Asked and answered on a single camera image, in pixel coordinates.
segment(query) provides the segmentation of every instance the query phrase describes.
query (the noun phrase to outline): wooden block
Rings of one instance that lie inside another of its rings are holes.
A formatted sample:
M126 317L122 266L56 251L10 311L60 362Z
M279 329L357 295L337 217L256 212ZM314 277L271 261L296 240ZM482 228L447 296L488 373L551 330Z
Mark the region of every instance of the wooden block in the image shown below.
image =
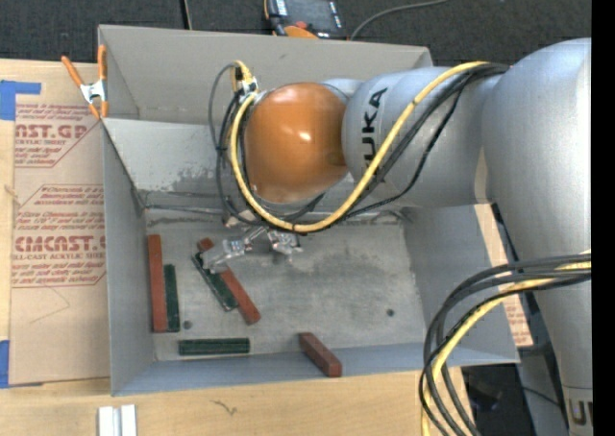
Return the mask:
M199 249L199 252L206 252L213 248L213 242L209 238L203 238L196 244L196 248Z
M197 243L197 248L199 249L199 252L206 252L207 250L213 248L213 242L209 238L204 238ZM217 274L217 276L224 281L227 288L236 299L239 313L241 313L244 322L248 325L252 325L260 320L260 312L258 311L257 306L250 298L250 295L243 288L234 272L230 268L227 268L227 270Z
M167 332L179 332L180 327L180 298L177 292L177 277L175 266L164 265L164 297L166 298L166 324Z
M147 251L150 268L150 297L152 300L152 330L166 332L166 292L164 286L164 267L162 265L162 241L159 234L147 236Z
M183 339L178 342L178 352L180 355L247 354L250 352L250 339Z
M304 354L309 357L326 376L342 376L342 363L313 333L300 333L299 346Z

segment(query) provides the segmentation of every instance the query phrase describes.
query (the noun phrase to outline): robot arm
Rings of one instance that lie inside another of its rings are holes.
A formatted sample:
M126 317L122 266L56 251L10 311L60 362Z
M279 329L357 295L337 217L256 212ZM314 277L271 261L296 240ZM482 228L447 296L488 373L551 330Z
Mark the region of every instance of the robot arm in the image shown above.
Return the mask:
M252 188L243 182L242 191L274 227L320 230L373 194L382 208L494 204L521 260L591 249L590 39L511 67L476 62L283 86L242 108L252 112L243 129L239 113L230 130L234 172L241 181L243 131ZM347 171L359 190L321 223L286 223L267 210L314 198ZM570 432L593 434L591 281L536 299Z

